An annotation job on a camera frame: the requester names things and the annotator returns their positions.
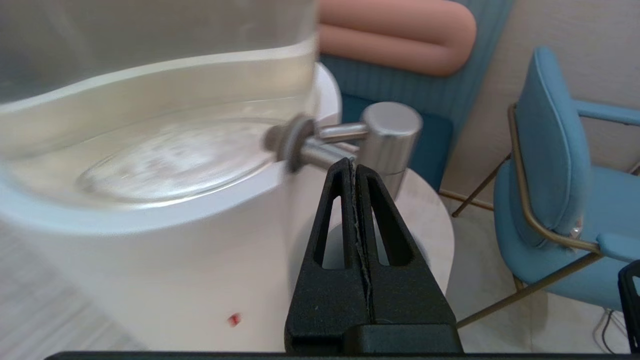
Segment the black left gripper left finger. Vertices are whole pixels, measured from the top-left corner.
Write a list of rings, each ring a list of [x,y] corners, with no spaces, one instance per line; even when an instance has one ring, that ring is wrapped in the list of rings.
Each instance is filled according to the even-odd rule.
[[[343,158],[327,170],[307,248],[285,321],[288,352],[341,352],[343,335],[370,321],[370,277],[359,229],[355,169]],[[326,269],[323,260],[333,202],[340,199],[343,269]]]

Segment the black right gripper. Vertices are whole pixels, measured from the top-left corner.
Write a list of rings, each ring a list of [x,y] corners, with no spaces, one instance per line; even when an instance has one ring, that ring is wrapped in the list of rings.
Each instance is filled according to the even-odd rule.
[[[640,260],[634,260],[618,273],[618,290],[629,342],[640,341]]]

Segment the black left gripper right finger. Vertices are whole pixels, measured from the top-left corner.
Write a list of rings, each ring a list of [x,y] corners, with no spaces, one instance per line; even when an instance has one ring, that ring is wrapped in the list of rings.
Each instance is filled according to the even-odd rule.
[[[453,311],[382,178],[363,165],[355,175],[369,321],[354,327],[354,350],[462,351]]]

